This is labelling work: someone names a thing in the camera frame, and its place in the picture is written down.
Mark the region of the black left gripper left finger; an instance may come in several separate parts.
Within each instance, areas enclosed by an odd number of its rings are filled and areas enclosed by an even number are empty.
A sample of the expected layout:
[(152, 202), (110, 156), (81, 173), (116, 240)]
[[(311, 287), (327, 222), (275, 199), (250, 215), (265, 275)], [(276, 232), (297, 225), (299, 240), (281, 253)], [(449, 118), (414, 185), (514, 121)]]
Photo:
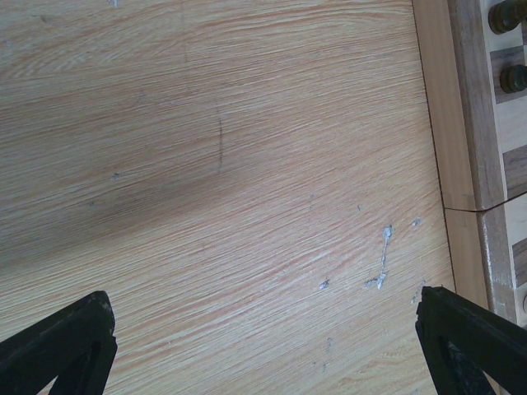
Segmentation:
[(94, 291), (1, 342), (1, 393), (102, 394), (117, 351), (109, 296)]

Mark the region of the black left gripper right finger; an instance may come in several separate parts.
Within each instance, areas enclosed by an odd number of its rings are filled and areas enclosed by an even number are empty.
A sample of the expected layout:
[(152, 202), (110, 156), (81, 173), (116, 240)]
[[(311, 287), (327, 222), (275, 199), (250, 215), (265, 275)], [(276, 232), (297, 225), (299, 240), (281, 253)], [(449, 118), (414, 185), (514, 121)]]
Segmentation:
[(526, 330), (445, 287), (422, 288), (415, 324), (436, 392), (526, 393)]

